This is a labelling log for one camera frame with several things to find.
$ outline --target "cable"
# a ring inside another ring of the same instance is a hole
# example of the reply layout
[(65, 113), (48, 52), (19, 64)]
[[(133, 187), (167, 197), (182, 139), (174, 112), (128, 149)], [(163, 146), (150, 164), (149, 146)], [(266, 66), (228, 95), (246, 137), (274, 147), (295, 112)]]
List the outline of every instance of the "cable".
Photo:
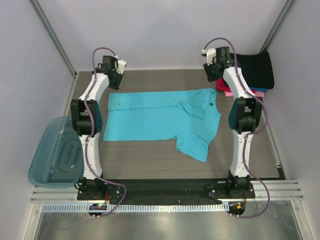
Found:
[(263, 125), (263, 127), (260, 129), (260, 130), (257, 130), (255, 132), (249, 132), (247, 135), (244, 136), (244, 143), (243, 143), (243, 152), (242, 152), (242, 161), (243, 161), (243, 165), (245, 167), (245, 169), (247, 170), (247, 172), (252, 176), (254, 177), (255, 179), (257, 179), (262, 185), (263, 187), (265, 188), (265, 191), (266, 191), (266, 194), (267, 194), (267, 203), (266, 203), (266, 206), (265, 208), (255, 214), (255, 215), (252, 215), (252, 216), (238, 216), (238, 215), (235, 215), (235, 214), (232, 214), (232, 216), (234, 217), (237, 217), (237, 218), (241, 218), (241, 219), (252, 219), (252, 218), (256, 218), (256, 217), (259, 217), (260, 215), (264, 214), (268, 207), (270, 206), (270, 193), (269, 193), (269, 190), (268, 190), (268, 187), (266, 186), (266, 184), (259, 178), (257, 177), (252, 171), (250, 171), (248, 165), (247, 165), (247, 162), (246, 162), (246, 146), (247, 146), (247, 141), (248, 141), (248, 136), (249, 135), (254, 135), (254, 134), (259, 134), (261, 133), (263, 130), (265, 130), (265, 128), (267, 127), (268, 125), (268, 122), (269, 122), (269, 113), (268, 113), (268, 110), (267, 110), (267, 107), (265, 106), (265, 104), (259, 99), (257, 98), (254, 94), (251, 94), (249, 91), (246, 90), (245, 88), (245, 85), (244, 83), (242, 82), (242, 79), (239, 75), (239, 71), (238, 71), (238, 60), (237, 60), (237, 54), (236, 54), (236, 50), (233, 46), (233, 44), (226, 38), (224, 37), (217, 37), (217, 38), (214, 38), (212, 40), (210, 40), (205, 46), (204, 46), (204, 50), (206, 50), (207, 46), (212, 43), (213, 41), (216, 41), (216, 40), (224, 40), (226, 42), (229, 43), (229, 45), (231, 46), (232, 48), (232, 52), (233, 52), (233, 55), (234, 55), (234, 66), (235, 66), (235, 74), (236, 74), (236, 77), (238, 78), (238, 81), (243, 89), (243, 91), (248, 94), (250, 97), (254, 98), (256, 101), (258, 101), (261, 105), (262, 105), (262, 108), (263, 108), (263, 111), (265, 113), (265, 123)]
[(247, 204), (247, 193), (246, 193), (246, 191), (244, 191), (243, 192), (243, 197), (244, 197), (244, 205), (246, 205)]

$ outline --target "black folded shirt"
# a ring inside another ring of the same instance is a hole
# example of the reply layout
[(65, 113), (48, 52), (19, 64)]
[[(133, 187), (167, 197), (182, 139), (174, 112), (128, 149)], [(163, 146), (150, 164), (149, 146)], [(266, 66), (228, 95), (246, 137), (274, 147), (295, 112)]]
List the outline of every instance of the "black folded shirt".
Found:
[(274, 72), (268, 52), (257, 55), (237, 54), (242, 75), (249, 87), (273, 89), (275, 86)]

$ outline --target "black mounting plate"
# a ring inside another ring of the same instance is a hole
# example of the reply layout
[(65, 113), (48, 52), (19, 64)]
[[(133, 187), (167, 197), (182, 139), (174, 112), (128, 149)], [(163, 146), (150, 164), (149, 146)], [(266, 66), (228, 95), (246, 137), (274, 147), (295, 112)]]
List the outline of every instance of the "black mounting plate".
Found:
[(244, 192), (247, 199), (256, 198), (254, 186), (252, 183), (249, 185), (249, 189), (244, 191), (243, 189), (233, 188), (229, 190), (225, 182), (212, 181), (207, 186), (206, 189), (209, 191), (210, 198), (213, 200), (223, 200), (223, 199), (243, 199)]
[(77, 200), (79, 201), (105, 201), (108, 192), (108, 200), (118, 202), (123, 194), (123, 188), (111, 184), (105, 184), (101, 190), (89, 189), (85, 190), (83, 188), (78, 190)]

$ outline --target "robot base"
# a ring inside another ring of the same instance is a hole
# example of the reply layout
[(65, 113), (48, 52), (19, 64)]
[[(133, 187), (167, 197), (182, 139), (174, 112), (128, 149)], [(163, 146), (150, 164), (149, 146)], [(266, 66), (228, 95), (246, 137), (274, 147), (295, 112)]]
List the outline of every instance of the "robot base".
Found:
[(256, 198), (254, 186), (252, 185), (252, 183), (249, 184), (248, 191), (241, 188), (228, 189), (225, 182), (220, 183), (218, 181), (210, 182), (206, 186), (206, 189), (209, 191), (209, 196), (212, 200), (244, 199), (244, 193), (246, 195), (246, 199)]
[(76, 199), (79, 201), (118, 202), (123, 194), (121, 187), (106, 184), (97, 178), (91, 180), (84, 177), (76, 184), (78, 184), (78, 187), (75, 187), (78, 190)]

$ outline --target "red folded cloth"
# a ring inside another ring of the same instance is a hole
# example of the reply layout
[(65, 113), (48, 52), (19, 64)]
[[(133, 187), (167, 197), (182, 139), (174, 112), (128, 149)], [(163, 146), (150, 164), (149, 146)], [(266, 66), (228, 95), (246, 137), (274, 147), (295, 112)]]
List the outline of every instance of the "red folded cloth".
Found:
[(230, 87), (228, 87), (228, 86), (225, 84), (225, 81), (224, 81), (223, 78), (219, 78), (218, 80), (216, 80), (216, 81), (215, 81), (215, 84), (216, 84), (216, 89), (217, 89), (217, 90), (231, 93)]

